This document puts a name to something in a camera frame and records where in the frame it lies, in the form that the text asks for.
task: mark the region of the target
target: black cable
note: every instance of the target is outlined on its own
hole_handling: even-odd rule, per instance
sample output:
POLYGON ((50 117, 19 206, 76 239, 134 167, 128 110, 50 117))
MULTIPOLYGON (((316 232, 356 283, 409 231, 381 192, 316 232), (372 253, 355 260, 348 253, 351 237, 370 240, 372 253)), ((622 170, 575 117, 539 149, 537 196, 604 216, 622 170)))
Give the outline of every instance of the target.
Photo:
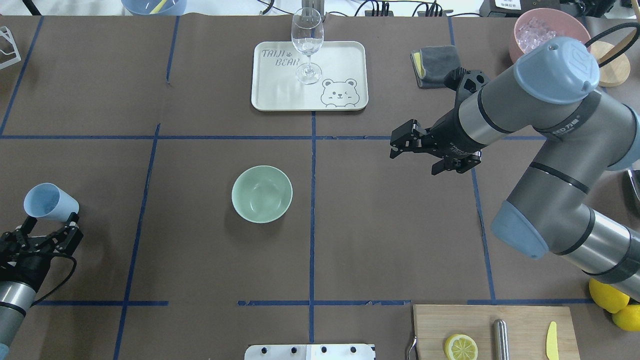
POLYGON ((275 3, 275 2, 276 2, 276 0, 271 0, 269 2, 269 5, 267 6, 267 8, 262 11, 262 15, 268 13, 269 10, 271 10, 271 8, 273 7, 273 3, 275 3))
POLYGON ((19 257, 24 257, 24 256, 45 256, 45 257, 48 256, 50 258, 65 258, 65 259, 69 259, 69 260, 74 262, 74 265, 71 268, 71 271, 69 272, 67 277, 64 280, 62 280, 62 282, 59 283, 55 288, 53 288, 53 290, 51 290, 50 292, 48 292, 46 295, 44 295, 43 297, 39 298, 38 300, 34 301, 31 304, 31 306, 35 306, 35 305, 39 304, 41 301, 43 301, 47 297, 50 297, 51 294, 53 294, 58 289, 60 289, 64 284, 66 284, 67 281, 69 281, 69 279, 71 279, 71 277, 73 276, 74 272, 76 271, 76 266, 78 265, 77 260, 73 256, 69 256, 67 254, 62 254, 61 252, 51 252, 51 253, 30 252, 28 254, 20 254, 19 255, 19 257))
POLYGON ((418 9, 422 5, 426 5, 427 6, 427 11, 429 11, 429 3, 419 3, 418 6, 416 6, 415 9, 413 10, 413 14, 411 14, 412 17, 415 16, 415 13, 418 12, 418 9))
POLYGON ((433 4, 431 4, 431 8, 429 9, 428 11, 429 13, 427 15, 428 17, 432 17, 436 14, 436 9, 437 9, 436 6, 438 6, 438 0, 434 0, 433 4))
POLYGON ((33 4, 32 0, 22 0, 22 2, 24 3, 24 6, 26 6, 27 9, 29 9, 29 12, 32 15, 42 15, 40 11, 38 11, 38 8, 33 4))
POLYGON ((482 15, 480 15, 478 13, 455 13, 453 15, 448 15, 448 16, 460 16, 460 15, 478 15, 480 17, 482 16, 482 15))
MULTIPOLYGON (((364 4, 368 3, 369 1, 378 4, 377 0, 365 0, 362 4, 360 4, 360 6, 356 10, 356 13, 354 14, 354 16, 358 16, 358 13, 360 12, 360 9, 362 9, 364 4)), ((429 3, 429 2, 425 2, 425 1, 419 1, 419 0, 385 0, 385 2, 386 3, 420 3, 420 4, 425 3, 425 4, 433 4, 433 3, 429 3)), ((442 8, 442 6, 440 6, 440 4, 438 4, 438 8, 437 9, 436 9, 436 12, 444 13, 444 9, 442 8)))
POLYGON ((631 39, 631 41, 625 45, 622 49, 620 49, 620 51, 618 51, 617 53, 615 53, 613 56, 611 56, 609 59, 607 59, 606 61, 603 61, 602 63, 599 63, 598 66, 599 67, 603 67, 604 65, 607 65, 608 63, 612 62, 613 60, 615 60, 617 57, 619 57, 620 55, 622 55, 625 51, 629 50, 629 47, 631 47, 637 40, 638 37, 640 37, 640 24, 638 24, 637 22, 626 22, 624 24, 620 24, 620 25, 615 25, 612 28, 606 29, 605 31, 597 34, 596 36, 592 37, 589 41, 587 41, 584 46, 589 47, 591 46, 591 44, 593 44, 594 42, 600 40, 601 38, 614 33, 620 29, 625 29, 625 28, 636 28, 636 33, 634 34, 634 37, 631 39))
MULTIPOLYGON (((372 2, 372 3, 378 4, 378 2, 376 0, 365 0, 364 3, 360 4, 360 6, 358 6, 358 9, 356 10, 356 13, 354 14, 354 16, 358 16, 358 12, 360 11, 360 9, 362 9, 364 4, 368 3, 369 1, 372 2)), ((373 4, 371 4, 371 12, 375 11, 375 8, 376 7, 373 4)))
MULTIPOLYGON (((259 3, 263 3, 263 4, 265 4, 265 5, 269 5, 269 3, 265 3, 265 2, 264 2, 264 1, 262 1, 262 0, 258 0, 258 2, 259 2, 259 3)), ((289 15, 293 15, 293 13, 286 12, 286 11, 282 10, 281 8, 277 8, 277 7, 275 7, 275 6, 273 6, 273 8, 274 8, 274 9, 276 9, 276 10, 278 10, 279 12, 284 12, 284 13, 288 13, 289 15)))

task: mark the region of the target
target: robotic arm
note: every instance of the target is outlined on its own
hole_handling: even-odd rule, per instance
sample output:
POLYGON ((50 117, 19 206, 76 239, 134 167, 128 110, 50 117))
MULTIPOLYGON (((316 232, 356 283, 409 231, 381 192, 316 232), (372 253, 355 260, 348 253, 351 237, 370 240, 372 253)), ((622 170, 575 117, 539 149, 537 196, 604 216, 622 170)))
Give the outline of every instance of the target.
POLYGON ((38 220, 27 217, 16 230, 0 237, 0 360, 9 353, 13 338, 34 304, 51 259, 58 256, 73 259, 71 255, 83 238, 77 227, 78 219, 76 213, 71 213, 59 230, 47 236, 29 237, 38 220))
POLYGON ((410 120, 393 131, 391 158, 428 152, 432 174, 466 172, 481 149, 532 125, 547 141, 493 220, 502 241, 534 259, 562 256, 600 282, 640 299, 640 234, 583 205, 605 170, 640 158, 640 117, 597 89, 595 58, 577 40, 558 37, 489 82, 458 69, 445 84, 453 110, 433 127, 410 120))

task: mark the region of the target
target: wooden cutting board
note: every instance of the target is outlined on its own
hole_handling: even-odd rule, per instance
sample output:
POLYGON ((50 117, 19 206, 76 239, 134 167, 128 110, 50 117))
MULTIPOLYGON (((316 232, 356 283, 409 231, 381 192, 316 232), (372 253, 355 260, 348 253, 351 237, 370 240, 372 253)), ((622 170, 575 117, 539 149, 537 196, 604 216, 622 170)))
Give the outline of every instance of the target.
POLYGON ((446 360, 445 340, 466 334, 477 343, 478 360, 495 359, 493 322, 497 319, 507 323, 511 359, 548 360, 547 329, 555 321, 560 360, 580 360, 571 312, 565 306, 414 305, 418 357, 446 360))

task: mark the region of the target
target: folded towel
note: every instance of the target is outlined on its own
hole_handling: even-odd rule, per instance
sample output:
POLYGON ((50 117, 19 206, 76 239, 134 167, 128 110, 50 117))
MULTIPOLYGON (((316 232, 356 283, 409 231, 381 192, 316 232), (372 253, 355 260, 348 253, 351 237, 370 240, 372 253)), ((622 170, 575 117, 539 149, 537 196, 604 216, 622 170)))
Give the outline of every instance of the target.
POLYGON ((444 77, 460 67, 460 57, 455 46, 427 46, 411 53, 411 62, 418 87, 443 88, 444 77))

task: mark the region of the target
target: yellow lemon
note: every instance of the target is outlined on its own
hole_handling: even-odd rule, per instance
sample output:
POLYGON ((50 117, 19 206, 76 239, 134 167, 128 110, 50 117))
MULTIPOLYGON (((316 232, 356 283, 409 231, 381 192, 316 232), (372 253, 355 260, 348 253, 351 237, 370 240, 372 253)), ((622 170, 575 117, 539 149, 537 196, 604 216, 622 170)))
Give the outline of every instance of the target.
POLYGON ((611 317, 620 329, 640 331, 640 305, 628 305, 611 317))
POLYGON ((593 278, 589 280, 589 293, 598 306, 612 314, 622 310, 629 303, 629 296, 593 278))
POLYGON ((444 353, 449 360, 476 360, 478 346, 476 342, 464 334, 449 336, 444 343, 444 353))

